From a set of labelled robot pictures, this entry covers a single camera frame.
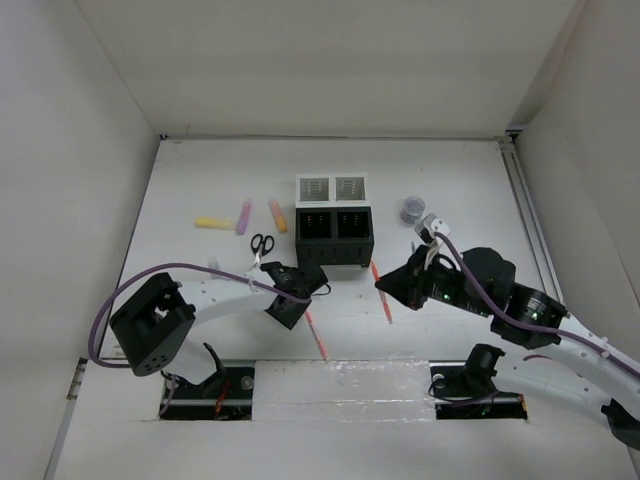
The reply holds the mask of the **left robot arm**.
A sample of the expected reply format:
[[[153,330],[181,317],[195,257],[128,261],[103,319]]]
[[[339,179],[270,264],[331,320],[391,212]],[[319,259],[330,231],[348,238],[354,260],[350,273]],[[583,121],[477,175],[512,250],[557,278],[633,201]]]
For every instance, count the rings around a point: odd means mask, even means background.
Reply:
[[[222,387],[222,371],[209,362],[193,366],[182,353],[190,331],[230,315],[263,312],[288,330],[298,323],[317,291],[327,287],[314,263],[288,267],[268,262],[244,274],[187,263],[170,263],[143,273],[149,279],[109,319],[133,374],[188,376],[201,396]]]

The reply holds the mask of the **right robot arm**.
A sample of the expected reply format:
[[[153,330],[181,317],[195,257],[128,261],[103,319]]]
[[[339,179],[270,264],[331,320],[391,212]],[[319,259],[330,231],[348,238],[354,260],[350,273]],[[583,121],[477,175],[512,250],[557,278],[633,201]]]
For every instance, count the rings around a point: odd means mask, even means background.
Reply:
[[[493,249],[473,248],[457,258],[463,267],[442,254],[430,257],[421,246],[375,286],[411,310],[434,300],[488,318],[492,333],[527,353],[513,357],[479,343],[458,374],[432,382],[431,394],[456,407],[500,392],[538,396],[593,419],[638,449],[638,363],[606,346],[553,298],[517,283],[515,265]]]

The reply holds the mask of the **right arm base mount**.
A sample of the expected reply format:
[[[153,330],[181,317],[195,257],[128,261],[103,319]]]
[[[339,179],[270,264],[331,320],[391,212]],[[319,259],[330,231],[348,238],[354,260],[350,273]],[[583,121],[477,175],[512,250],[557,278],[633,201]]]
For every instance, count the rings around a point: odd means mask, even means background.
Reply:
[[[430,363],[429,395],[437,420],[527,420],[522,395],[496,389],[493,377],[505,352],[476,344],[465,361]]]

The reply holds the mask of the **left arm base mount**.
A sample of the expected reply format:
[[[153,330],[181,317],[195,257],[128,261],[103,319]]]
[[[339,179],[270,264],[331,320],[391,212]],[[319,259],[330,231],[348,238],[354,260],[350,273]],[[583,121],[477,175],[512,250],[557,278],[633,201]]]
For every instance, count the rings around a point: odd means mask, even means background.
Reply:
[[[255,386],[255,361],[225,364],[204,342],[213,372],[199,384],[162,372],[164,393],[158,416],[167,421],[250,421]]]

